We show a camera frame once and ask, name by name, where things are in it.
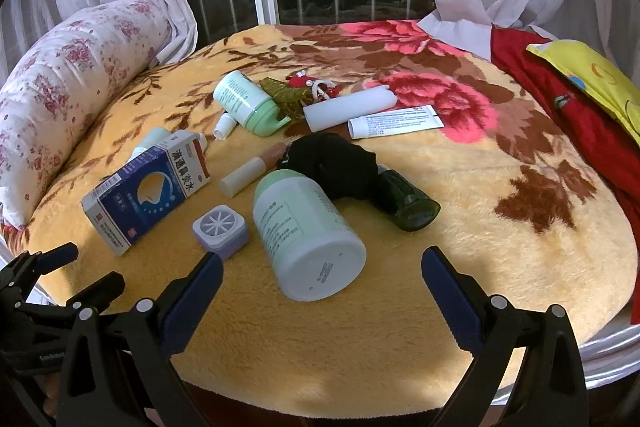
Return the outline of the red white charm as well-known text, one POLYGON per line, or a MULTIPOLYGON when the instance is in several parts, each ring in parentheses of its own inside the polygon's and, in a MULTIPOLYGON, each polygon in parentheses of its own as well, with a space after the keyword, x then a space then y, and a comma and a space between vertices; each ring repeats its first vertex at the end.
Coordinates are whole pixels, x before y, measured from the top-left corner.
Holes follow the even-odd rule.
POLYGON ((294 72, 285 78, 286 83, 293 88, 306 88, 310 91, 314 101, 321 102, 337 98, 342 90, 342 86, 329 79, 320 79, 309 76, 305 69, 294 72))

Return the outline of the large green white bottle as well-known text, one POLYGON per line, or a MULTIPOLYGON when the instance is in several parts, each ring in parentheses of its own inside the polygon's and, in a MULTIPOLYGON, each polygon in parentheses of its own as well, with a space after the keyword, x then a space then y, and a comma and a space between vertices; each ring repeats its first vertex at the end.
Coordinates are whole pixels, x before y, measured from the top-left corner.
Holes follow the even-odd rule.
POLYGON ((342 291, 367 260, 363 241, 320 185, 288 169, 256 186, 253 220, 282 293, 309 303, 342 291))

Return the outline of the yellow cartoon pillow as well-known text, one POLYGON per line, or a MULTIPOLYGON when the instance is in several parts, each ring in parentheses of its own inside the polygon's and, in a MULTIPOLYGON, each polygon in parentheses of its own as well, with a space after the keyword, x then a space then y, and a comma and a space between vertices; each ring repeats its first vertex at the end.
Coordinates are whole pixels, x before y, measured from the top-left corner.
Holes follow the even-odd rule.
POLYGON ((526 50, 570 80, 639 142, 639 89, 610 60, 577 40, 531 43, 526 50))

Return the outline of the black cloth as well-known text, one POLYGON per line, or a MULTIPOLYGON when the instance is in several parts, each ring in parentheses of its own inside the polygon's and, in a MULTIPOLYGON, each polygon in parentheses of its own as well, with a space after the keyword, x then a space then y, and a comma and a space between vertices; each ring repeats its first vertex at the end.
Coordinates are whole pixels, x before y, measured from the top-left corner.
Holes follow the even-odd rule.
POLYGON ((331 200, 370 199, 381 186, 375 153, 330 132, 292 142, 277 161, 278 169, 314 180, 331 200))

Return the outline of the floral white bolster pillow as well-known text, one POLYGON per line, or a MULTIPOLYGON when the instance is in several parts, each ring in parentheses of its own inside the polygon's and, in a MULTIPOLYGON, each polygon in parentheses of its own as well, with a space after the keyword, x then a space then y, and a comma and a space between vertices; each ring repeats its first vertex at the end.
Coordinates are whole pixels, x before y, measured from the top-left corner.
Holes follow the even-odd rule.
POLYGON ((58 170, 171 34, 148 0, 82 9, 41 37, 1 88, 1 220, 27 225, 58 170))

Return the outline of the white pink lip balm tube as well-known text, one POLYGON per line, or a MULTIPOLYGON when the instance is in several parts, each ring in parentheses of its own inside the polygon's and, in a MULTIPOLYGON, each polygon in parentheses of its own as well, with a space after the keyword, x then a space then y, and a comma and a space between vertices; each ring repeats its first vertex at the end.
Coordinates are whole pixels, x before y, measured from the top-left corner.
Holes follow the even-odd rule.
POLYGON ((278 142, 264 150, 257 156, 245 161, 243 165, 222 178, 218 186, 224 196, 232 198, 247 188, 250 184, 265 176, 265 174, 276 168, 277 162, 282 158, 288 146, 283 142, 278 142))

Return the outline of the small green white bottle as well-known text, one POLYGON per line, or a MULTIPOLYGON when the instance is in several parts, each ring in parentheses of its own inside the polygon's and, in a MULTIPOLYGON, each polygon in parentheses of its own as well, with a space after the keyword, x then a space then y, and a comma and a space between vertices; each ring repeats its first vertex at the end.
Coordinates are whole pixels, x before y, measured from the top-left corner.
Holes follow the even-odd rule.
POLYGON ((262 138, 292 122, 280 114, 277 103, 266 91, 237 70, 218 82, 214 100, 244 129, 262 138))

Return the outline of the white cylinder tube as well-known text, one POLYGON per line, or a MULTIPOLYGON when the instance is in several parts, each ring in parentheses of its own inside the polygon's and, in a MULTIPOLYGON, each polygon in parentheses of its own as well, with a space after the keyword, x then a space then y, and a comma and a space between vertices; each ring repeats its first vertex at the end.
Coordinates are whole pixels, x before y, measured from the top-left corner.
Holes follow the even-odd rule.
POLYGON ((306 123, 312 132, 323 131, 349 119, 390 109, 397 103, 396 94, 387 86, 340 95, 303 108, 306 123))

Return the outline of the red blanket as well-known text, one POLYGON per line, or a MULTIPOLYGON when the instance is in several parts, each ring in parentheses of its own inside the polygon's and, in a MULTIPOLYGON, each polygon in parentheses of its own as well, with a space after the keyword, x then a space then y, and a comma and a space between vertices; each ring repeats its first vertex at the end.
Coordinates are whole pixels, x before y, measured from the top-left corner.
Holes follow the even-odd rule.
POLYGON ((491 28, 490 61, 510 75, 600 174, 639 235, 639 147, 620 124, 542 58, 526 50, 547 40, 534 32, 491 28))

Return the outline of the olive green hair claw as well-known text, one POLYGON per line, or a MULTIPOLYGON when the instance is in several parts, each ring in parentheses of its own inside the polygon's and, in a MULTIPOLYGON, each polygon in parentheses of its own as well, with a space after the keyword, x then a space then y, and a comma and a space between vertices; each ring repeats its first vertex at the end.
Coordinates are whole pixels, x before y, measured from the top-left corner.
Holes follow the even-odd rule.
POLYGON ((259 86, 277 104, 279 119, 288 117, 292 121, 302 120, 305 118, 304 108, 314 103, 309 88, 291 87, 286 82, 270 77, 262 78, 259 86))

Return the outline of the blue white medicine box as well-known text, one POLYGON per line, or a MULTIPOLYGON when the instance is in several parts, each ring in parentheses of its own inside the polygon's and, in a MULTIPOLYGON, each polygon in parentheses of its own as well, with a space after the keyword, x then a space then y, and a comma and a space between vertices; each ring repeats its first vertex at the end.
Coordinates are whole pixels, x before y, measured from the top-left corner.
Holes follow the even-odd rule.
POLYGON ((93 228, 121 256, 209 180, 206 136, 171 133, 126 162, 81 201, 93 228))

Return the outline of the small white dropper bottle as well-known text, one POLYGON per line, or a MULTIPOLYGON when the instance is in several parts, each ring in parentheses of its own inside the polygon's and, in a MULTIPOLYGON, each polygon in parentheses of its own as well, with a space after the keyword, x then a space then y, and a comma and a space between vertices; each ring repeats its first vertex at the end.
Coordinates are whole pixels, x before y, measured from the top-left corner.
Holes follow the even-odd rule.
POLYGON ((217 121, 217 124, 215 124, 213 137, 217 141, 227 140, 228 136, 237 125, 238 122, 230 114, 222 113, 217 121))

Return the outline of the pale green small bottle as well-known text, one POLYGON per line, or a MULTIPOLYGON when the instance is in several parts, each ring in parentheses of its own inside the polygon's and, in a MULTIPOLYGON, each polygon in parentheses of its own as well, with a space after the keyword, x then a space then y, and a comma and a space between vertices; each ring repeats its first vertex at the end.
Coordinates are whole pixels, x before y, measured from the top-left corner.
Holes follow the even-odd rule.
MULTIPOLYGON (((198 143, 201 145, 201 149, 203 152, 206 151, 207 148, 207 139, 203 133, 195 132, 194 135, 196 139, 198 139, 198 143)), ((128 160, 132 161, 134 158, 149 150, 150 147, 156 145, 157 143, 162 142, 163 140, 169 138, 171 136, 171 132, 162 127, 155 127, 151 129, 141 140, 141 142, 134 148, 128 160)))

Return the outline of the dark green bottle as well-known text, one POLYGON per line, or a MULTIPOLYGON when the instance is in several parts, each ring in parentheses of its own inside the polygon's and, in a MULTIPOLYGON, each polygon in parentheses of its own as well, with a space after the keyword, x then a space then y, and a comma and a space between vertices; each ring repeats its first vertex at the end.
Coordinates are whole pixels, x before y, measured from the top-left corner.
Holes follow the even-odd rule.
POLYGON ((402 231, 420 231, 440 213, 440 205, 394 169, 378 165, 372 204, 402 231))

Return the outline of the yellow floral plush blanket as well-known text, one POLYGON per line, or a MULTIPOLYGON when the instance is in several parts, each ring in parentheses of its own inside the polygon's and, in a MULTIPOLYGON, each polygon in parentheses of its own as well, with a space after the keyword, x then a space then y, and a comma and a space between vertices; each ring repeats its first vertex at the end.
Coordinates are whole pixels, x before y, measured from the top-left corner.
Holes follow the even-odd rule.
POLYGON ((120 312, 194 267, 204 254, 195 222, 220 205, 244 218, 250 239, 224 262, 214 301, 172 361, 190 384, 282 413, 375 417, 447 401, 471 355, 422 279, 428 247, 518 308, 563 307, 578 343, 623 309, 636 283, 623 207, 548 110, 496 65, 409 22, 259 26, 142 72, 96 118, 26 227, 7 225, 1 237, 12 254, 76 244, 78 258, 44 289, 64 303, 116 271, 126 281, 120 312), (296 122, 261 138, 236 128, 208 143, 208 182, 114 253, 82 199, 152 129, 211 132, 222 113, 214 91, 229 72, 253 81, 306 72, 349 98, 380 87, 400 108, 430 106, 442 127, 361 146, 435 199, 438 216, 402 231, 367 200, 331 200, 307 178, 291 191, 254 181, 227 197, 224 176, 307 131, 296 122))

